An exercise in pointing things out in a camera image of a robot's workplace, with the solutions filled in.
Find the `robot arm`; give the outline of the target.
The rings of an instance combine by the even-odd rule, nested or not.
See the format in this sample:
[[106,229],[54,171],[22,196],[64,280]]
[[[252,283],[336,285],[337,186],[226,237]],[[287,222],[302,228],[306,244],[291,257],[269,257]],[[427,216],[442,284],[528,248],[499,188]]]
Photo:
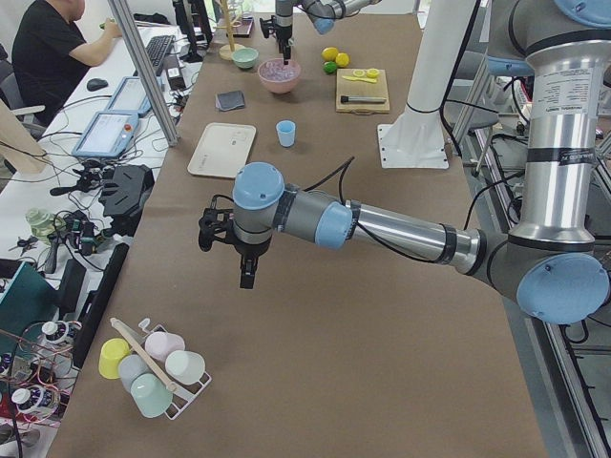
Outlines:
[[336,21],[357,14],[362,8],[376,5],[379,0],[276,0],[275,13],[269,19],[260,19],[264,38],[273,35],[282,55],[283,63],[291,59],[293,44],[293,13],[301,10],[319,34],[331,31]]
[[346,247],[355,265],[364,244],[399,256],[416,279],[435,265],[492,287],[526,314],[569,324],[597,311],[610,280],[586,229],[597,159],[599,93],[610,62],[606,1],[495,1],[485,65],[534,75],[517,225],[483,229],[469,214],[461,159],[445,149],[442,102],[469,38],[475,1],[435,1],[423,32],[399,18],[342,7],[343,37],[379,31],[375,49],[406,90],[386,131],[342,118],[320,126],[309,152],[258,152],[212,195],[197,242],[221,266],[223,285],[269,293],[312,278],[316,255]]

